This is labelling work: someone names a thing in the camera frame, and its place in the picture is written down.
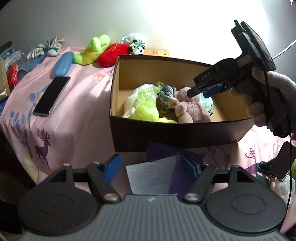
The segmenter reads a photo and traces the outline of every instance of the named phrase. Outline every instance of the gray glove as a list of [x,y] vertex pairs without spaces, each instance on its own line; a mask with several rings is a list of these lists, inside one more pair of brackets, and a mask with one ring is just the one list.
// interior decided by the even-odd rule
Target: gray glove
[[[253,67],[252,76],[260,83],[265,84],[264,72],[257,67]],[[281,91],[288,108],[291,119],[292,132],[296,131],[296,84],[289,77],[273,71],[267,72],[269,87],[275,87]],[[250,117],[254,117],[256,126],[266,125],[266,115],[264,114],[264,105],[260,102],[253,103],[252,97],[247,94],[240,93],[236,88],[230,90],[231,95],[240,96],[240,104],[247,107],[247,113]]]

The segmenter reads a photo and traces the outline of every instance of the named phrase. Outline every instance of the panda face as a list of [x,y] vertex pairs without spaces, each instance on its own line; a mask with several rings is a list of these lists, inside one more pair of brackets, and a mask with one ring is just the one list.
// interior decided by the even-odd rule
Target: panda face
[[137,49],[133,50],[133,54],[135,54],[135,55],[144,54],[144,49],[142,47],[138,46]]

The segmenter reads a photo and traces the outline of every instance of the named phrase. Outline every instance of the bed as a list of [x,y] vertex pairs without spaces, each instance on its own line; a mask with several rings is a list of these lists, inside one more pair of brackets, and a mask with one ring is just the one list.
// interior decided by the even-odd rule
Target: bed
[[[12,91],[0,116],[0,126],[18,160],[35,183],[40,183],[64,163],[82,168],[94,161],[104,162],[114,154],[110,124],[110,89],[114,67],[97,63],[72,65],[67,87],[47,118],[36,117],[32,110],[53,80],[60,56],[82,49],[68,47],[57,57],[47,57]],[[204,161],[228,168],[240,165],[251,174],[255,163],[272,159],[287,139],[274,137],[266,128],[252,127],[239,143],[195,148]],[[123,166],[112,185],[121,196],[131,193],[125,165],[143,162],[145,153],[121,153]],[[88,187],[79,184],[80,188]],[[281,232],[296,223],[296,202],[292,203]]]

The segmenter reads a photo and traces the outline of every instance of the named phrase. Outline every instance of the smartphone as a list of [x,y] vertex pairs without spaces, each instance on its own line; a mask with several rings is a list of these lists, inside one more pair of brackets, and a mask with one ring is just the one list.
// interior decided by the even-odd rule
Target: smartphone
[[54,104],[59,98],[59,95],[62,93],[70,79],[71,78],[68,76],[55,77],[41,96],[33,111],[33,114],[41,117],[49,116],[54,107]]
[[296,159],[296,147],[289,142],[285,142],[269,168],[269,174],[280,180],[283,179],[290,170],[290,146],[292,146],[291,159],[293,164]]

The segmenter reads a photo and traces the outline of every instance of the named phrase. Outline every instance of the pink teddy bear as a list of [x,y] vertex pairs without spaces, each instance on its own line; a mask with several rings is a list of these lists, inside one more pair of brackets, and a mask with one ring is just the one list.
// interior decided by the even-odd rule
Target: pink teddy bear
[[210,115],[206,108],[200,103],[200,96],[187,97],[189,87],[174,92],[174,97],[180,103],[176,105],[175,114],[179,123],[211,122]]

